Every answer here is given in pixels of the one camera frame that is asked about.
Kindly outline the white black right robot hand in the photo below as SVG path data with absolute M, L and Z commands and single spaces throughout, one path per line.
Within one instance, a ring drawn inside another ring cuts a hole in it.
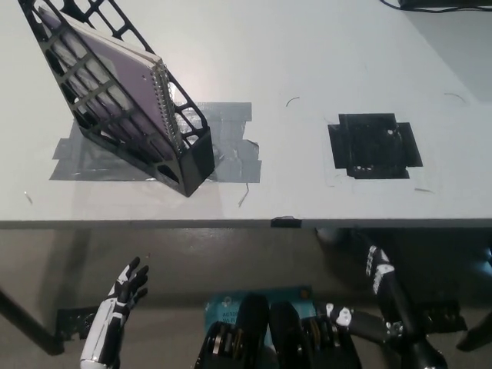
M 382 248 L 372 244 L 365 255 L 365 274 L 382 316 L 327 303 L 327 318 L 349 334 L 378 344 L 412 345 L 426 334 L 414 304 L 398 280 L 395 266 Z

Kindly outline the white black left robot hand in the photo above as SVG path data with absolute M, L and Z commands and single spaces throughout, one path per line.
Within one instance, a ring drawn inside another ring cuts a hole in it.
M 147 295 L 149 266 L 134 258 L 119 274 L 100 303 L 79 360 L 80 368 L 119 368 L 125 325 L 131 311 Z

